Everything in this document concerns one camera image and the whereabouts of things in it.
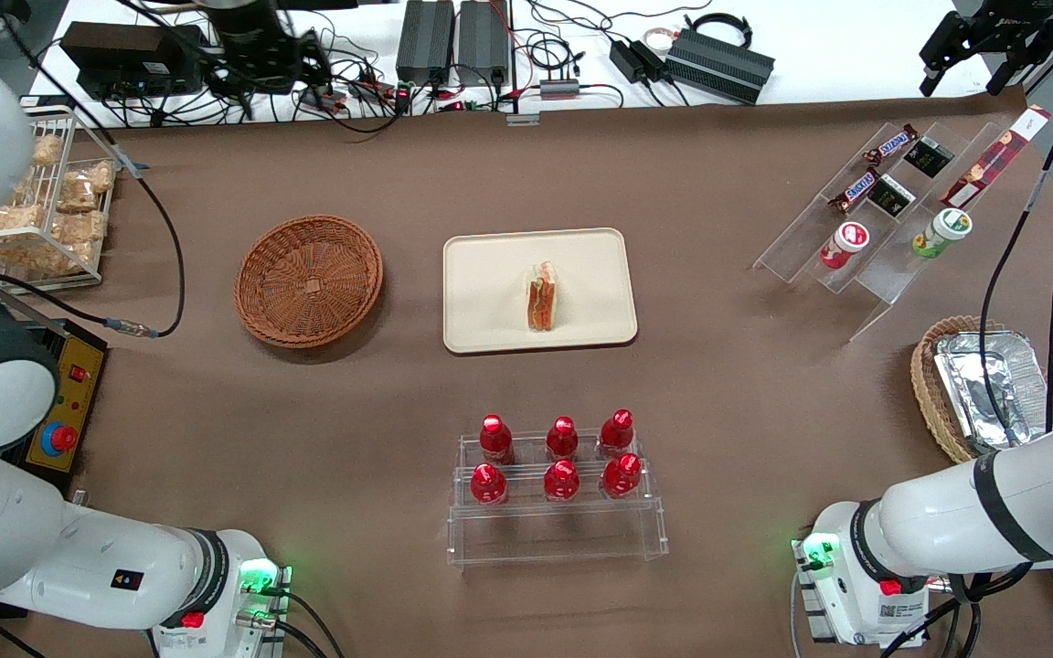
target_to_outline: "sticker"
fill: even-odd
[[[141,589],[141,580],[145,578],[141,572],[125,572],[117,570],[113,576],[113,589],[126,589],[126,591],[137,592]]]
[[[919,594],[880,596],[880,623],[908,624],[925,617],[925,597]]]

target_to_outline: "green led light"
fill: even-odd
[[[279,566],[271,559],[247,559],[239,570],[239,582],[243,591],[259,593],[264,587],[273,586],[279,578]]]

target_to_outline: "acrylic display rack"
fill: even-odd
[[[977,162],[982,151],[994,144],[994,141],[1006,133],[1006,128],[1000,128],[998,124],[988,123],[972,141],[967,141],[945,125],[933,123],[925,131],[925,136],[954,154],[953,160],[937,176],[929,178],[906,161],[905,154],[911,146],[903,147],[901,153],[891,156],[889,161],[875,167],[881,175],[889,175],[916,197],[916,200],[908,204],[908,207],[899,212],[896,217],[883,212],[870,199],[861,200],[848,214],[830,207],[828,201],[835,199],[841,192],[847,191],[850,184],[863,176],[869,166],[862,157],[865,151],[889,141],[899,131],[901,126],[891,123],[886,123],[878,129],[753,265],[766,267],[787,283],[794,283],[806,274],[818,280],[823,287],[835,295],[842,293],[855,280],[861,287],[876,296],[880,302],[866,318],[860,328],[855,331],[850,341],[854,341],[865,330],[889,313],[920,271],[935,261],[919,257],[912,251],[912,239],[923,232],[925,226],[929,225],[929,221],[936,217],[937,213],[948,207],[940,203],[941,195],[945,195],[953,182]],[[967,205],[966,212],[970,212],[984,195],[985,191]],[[819,251],[845,221],[860,222],[869,230],[872,238],[863,251],[849,260],[848,265],[840,270],[831,270],[819,260]]]
[[[477,434],[460,437],[450,504],[450,563],[474,564],[560,562],[590,558],[655,559],[669,554],[664,509],[656,479],[639,439],[631,451],[641,458],[640,486],[622,499],[607,499],[599,478],[607,460],[596,455],[598,428],[581,428],[576,470],[579,492],[567,502],[543,496],[547,433],[514,438],[515,463],[499,466],[506,476],[504,504],[478,503],[469,480],[483,461]]]

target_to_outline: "foil tray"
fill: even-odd
[[[986,371],[1000,419],[986,392],[977,332],[952,334],[933,344],[932,361],[966,441],[976,454],[987,454],[1041,438],[1048,413],[1046,380],[1028,338],[1014,332],[990,332],[986,351]]]

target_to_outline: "woven basket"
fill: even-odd
[[[380,250],[363,228],[315,214],[277,225],[251,246],[234,304],[260,341],[314,348],[363,321],[383,278]]]
[[[925,416],[925,424],[929,426],[940,450],[946,451],[946,454],[957,463],[969,461],[978,455],[966,442],[966,437],[957,426],[957,415],[953,413],[945,386],[940,383],[937,364],[932,361],[932,345],[941,336],[977,332],[979,322],[980,318],[973,316],[947,317],[933,324],[912,351],[912,392],[916,393],[920,415]],[[1006,326],[997,322],[987,322],[987,332],[1000,332],[1005,328]]]

